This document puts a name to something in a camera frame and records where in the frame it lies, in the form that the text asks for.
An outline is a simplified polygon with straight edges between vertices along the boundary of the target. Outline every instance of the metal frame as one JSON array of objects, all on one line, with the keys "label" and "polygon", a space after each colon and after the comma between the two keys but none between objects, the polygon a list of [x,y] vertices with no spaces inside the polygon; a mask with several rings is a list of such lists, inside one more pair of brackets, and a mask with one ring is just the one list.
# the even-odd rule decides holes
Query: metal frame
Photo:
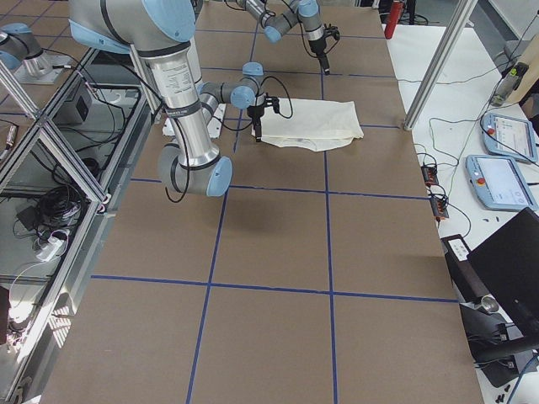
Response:
[{"label": "metal frame", "polygon": [[418,92],[415,94],[414,101],[412,101],[412,104],[410,105],[406,120],[403,124],[405,130],[412,130],[414,128],[424,106],[429,100],[429,96],[438,81],[442,69],[446,65],[447,59],[452,53],[453,48],[461,36],[461,32],[477,3],[478,0],[460,0],[456,5],[451,21],[438,44],[438,48],[436,49],[432,61],[430,61],[427,72],[423,77],[423,81],[419,86]]},{"label": "metal frame", "polygon": [[24,91],[24,88],[19,84],[15,76],[9,71],[6,65],[0,61],[0,82],[8,90],[11,96],[15,99],[26,116],[37,119],[40,115],[40,109],[29,95]]},{"label": "metal frame", "polygon": [[[84,65],[91,62],[97,54],[98,52],[96,50],[89,50],[80,63],[77,64],[77,69],[84,69]],[[17,367],[13,368],[12,374],[7,375],[5,379],[6,384],[2,385],[0,402],[4,402],[3,400],[7,402],[15,400],[18,394],[21,393],[21,388],[25,380],[28,379],[25,376],[29,372],[35,371],[33,370],[33,366],[37,363],[36,361],[41,361],[41,355],[43,353],[38,342],[46,339],[43,334],[51,313],[58,304],[61,292],[67,291],[71,297],[74,294],[77,300],[75,306],[78,305],[78,301],[83,294],[83,289],[89,281],[91,262],[95,261],[95,253],[102,245],[100,232],[106,231],[107,223],[109,222],[107,221],[108,215],[96,216],[106,198],[106,189],[110,186],[109,183],[113,181],[113,178],[118,178],[118,175],[121,175],[123,178],[126,175],[124,173],[126,169],[132,171],[131,166],[128,168],[119,167],[120,160],[124,156],[125,150],[131,152],[135,150],[131,148],[131,145],[134,143],[136,146],[135,152],[140,152],[138,149],[141,148],[143,139],[146,137],[139,132],[145,131],[146,135],[149,132],[150,118],[148,106],[145,102],[147,98],[141,92],[141,99],[136,106],[131,120],[127,123],[125,135],[118,141],[114,155],[109,162],[109,167],[103,172],[103,177],[99,183],[52,121],[52,117],[66,100],[67,95],[73,86],[77,84],[78,80],[79,76],[75,72],[72,72],[58,91],[56,91],[51,101],[43,109],[40,109],[24,91],[24,88],[19,84],[15,76],[0,61],[0,85],[4,85],[26,116],[34,121],[26,130],[26,133],[20,136],[18,145],[14,148],[13,153],[0,167],[0,192],[8,189],[9,181],[15,172],[20,169],[31,149],[40,141],[61,167],[69,173],[84,192],[86,198],[90,200],[85,216],[82,218],[81,224],[73,236],[72,244],[65,254],[63,262],[56,269],[55,278],[51,281],[48,290],[44,294],[43,305],[35,313],[33,324],[28,330],[28,336],[16,356]],[[118,193],[122,192],[122,187],[119,187],[114,192],[114,202],[120,197]],[[84,245],[89,245],[93,251],[82,248]],[[52,352],[54,349],[48,347],[47,350]],[[40,377],[46,379],[47,375],[40,375]]]}]

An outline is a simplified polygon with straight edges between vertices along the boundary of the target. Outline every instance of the white desk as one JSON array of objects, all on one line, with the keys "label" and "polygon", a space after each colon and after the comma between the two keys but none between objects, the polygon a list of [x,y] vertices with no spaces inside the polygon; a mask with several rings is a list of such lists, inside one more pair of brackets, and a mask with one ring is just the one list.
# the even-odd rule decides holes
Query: white desk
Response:
[{"label": "white desk", "polygon": [[[442,27],[398,25],[393,38],[388,41],[397,78],[409,81],[422,80],[443,33],[444,28]],[[473,29],[466,28],[438,82],[464,81],[469,77],[481,75],[494,68],[495,65],[476,33]],[[455,160],[434,150],[430,137],[429,120],[431,118],[449,121],[476,120],[499,79],[500,74],[498,70],[494,69],[489,74],[470,82],[436,85],[429,102],[419,117],[417,125],[414,127],[414,142],[425,146],[426,151],[432,154],[438,163],[455,163]],[[399,82],[404,108],[407,111],[418,87],[418,82]],[[525,118],[518,105],[500,109],[499,112],[503,115]],[[462,154],[455,171],[450,202],[469,216],[472,229],[466,241],[470,248],[474,249],[513,217],[515,212],[484,209],[467,181],[464,162],[466,156],[470,154],[487,154],[483,148],[482,133],[479,125],[473,122],[447,124],[433,120],[432,128],[438,149],[454,156]],[[466,148],[462,152],[469,134]],[[424,151],[421,146],[416,146],[416,150],[417,152]],[[539,181],[539,167],[524,163],[519,163],[519,166],[528,183]],[[452,167],[439,167],[438,178],[447,192],[451,188],[452,173]],[[539,187],[531,187],[531,190],[536,200],[539,200]],[[466,218],[451,207],[449,208],[449,214],[450,219],[440,223],[440,237],[457,233],[465,234],[468,228]],[[485,402],[494,402],[499,394],[504,393],[503,387],[499,389],[493,388],[480,370],[478,371],[478,378]],[[505,401],[507,401],[508,396],[505,393]],[[520,383],[512,404],[535,402],[538,397],[539,373],[529,374]]]}]

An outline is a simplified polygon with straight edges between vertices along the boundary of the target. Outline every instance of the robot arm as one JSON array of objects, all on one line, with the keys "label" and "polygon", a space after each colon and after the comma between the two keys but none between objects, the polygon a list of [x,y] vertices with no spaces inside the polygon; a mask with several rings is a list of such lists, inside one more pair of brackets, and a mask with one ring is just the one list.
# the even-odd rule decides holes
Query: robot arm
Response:
[{"label": "robot arm", "polygon": [[21,23],[0,28],[0,59],[10,70],[23,63],[28,74],[35,78],[43,77],[52,71],[49,58],[31,29]]},{"label": "robot arm", "polygon": [[262,66],[248,63],[239,82],[207,83],[199,96],[189,0],[70,0],[70,25],[73,38],[86,46],[123,54],[133,46],[150,68],[176,138],[159,157],[163,183],[181,193],[223,195],[232,163],[211,142],[207,123],[219,103],[240,109],[265,103]]},{"label": "robot arm", "polygon": [[279,41],[297,24],[303,24],[311,52],[316,55],[324,74],[329,74],[326,39],[331,36],[334,40],[340,40],[340,32],[331,24],[329,26],[323,24],[316,0],[292,0],[288,4],[288,9],[281,15],[269,12],[261,0],[236,0],[236,2],[259,21],[271,43]]}]

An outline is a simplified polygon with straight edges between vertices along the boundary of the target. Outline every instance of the cardboard surface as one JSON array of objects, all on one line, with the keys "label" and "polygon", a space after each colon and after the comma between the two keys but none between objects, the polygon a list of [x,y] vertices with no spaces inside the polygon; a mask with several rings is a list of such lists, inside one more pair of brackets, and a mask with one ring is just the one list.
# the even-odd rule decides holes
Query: cardboard surface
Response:
[{"label": "cardboard surface", "polygon": [[335,328],[340,403],[483,402],[458,305],[338,296]]},{"label": "cardboard surface", "polygon": [[328,290],[323,194],[231,189],[214,280]]},{"label": "cardboard surface", "polygon": [[[341,71],[330,77],[305,55],[297,29],[271,45],[246,13],[205,4],[196,33],[203,79],[234,81],[243,63],[260,61],[292,97],[355,101],[365,139],[315,153],[257,144],[250,128],[223,130],[216,143],[234,170],[227,196],[187,195],[174,205],[155,172],[166,139],[154,129],[96,269],[104,279],[92,281],[44,404],[97,403],[105,394],[106,401],[148,401],[154,389],[149,401],[188,404],[481,401],[414,148],[398,129],[404,110],[379,18],[356,8],[323,15],[350,33],[330,54]],[[248,123],[237,118],[245,112],[229,109],[232,128]],[[152,310],[151,321],[164,325],[160,349],[147,364],[135,357],[84,367],[94,363],[87,345],[95,330],[118,329],[103,311],[121,313],[117,302],[147,285],[157,297],[133,301],[120,331],[128,347],[144,349],[147,335],[127,322],[136,322],[139,306]],[[186,334],[173,346],[171,332]],[[160,385],[172,359],[177,383]],[[74,365],[81,371],[67,376]],[[85,379],[133,365],[154,372],[136,399],[140,386],[131,387],[138,379],[128,371],[121,383],[83,389]]]},{"label": "cardboard surface", "polygon": [[428,201],[329,202],[335,290],[455,299]]},{"label": "cardboard surface", "polygon": [[332,402],[327,296],[217,289],[204,334],[192,403]]},{"label": "cardboard surface", "polygon": [[329,189],[366,194],[427,195],[412,135],[364,127],[365,137],[328,152]]},{"label": "cardboard surface", "polygon": [[206,281],[221,203],[193,195],[178,209],[160,183],[131,182],[95,273]]},{"label": "cardboard surface", "polygon": [[185,396],[204,293],[199,286],[93,280],[42,401]]}]

